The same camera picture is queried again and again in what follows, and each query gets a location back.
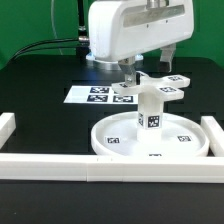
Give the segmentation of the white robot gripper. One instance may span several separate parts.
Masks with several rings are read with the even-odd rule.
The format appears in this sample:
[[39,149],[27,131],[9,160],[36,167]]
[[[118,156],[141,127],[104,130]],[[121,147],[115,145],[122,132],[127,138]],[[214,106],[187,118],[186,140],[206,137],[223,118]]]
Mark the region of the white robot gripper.
[[177,42],[192,36],[192,0],[96,0],[88,15],[90,49],[102,61],[118,64],[125,84],[136,84],[137,54],[161,48],[160,72],[172,71]]

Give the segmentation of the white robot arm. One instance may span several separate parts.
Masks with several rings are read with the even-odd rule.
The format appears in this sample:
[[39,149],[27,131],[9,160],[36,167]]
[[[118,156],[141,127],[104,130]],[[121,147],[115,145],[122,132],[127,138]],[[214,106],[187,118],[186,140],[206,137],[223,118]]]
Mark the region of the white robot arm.
[[96,61],[117,64],[136,83],[135,57],[161,51],[159,69],[172,70],[176,44],[192,36],[192,0],[96,0],[89,9],[90,50]]

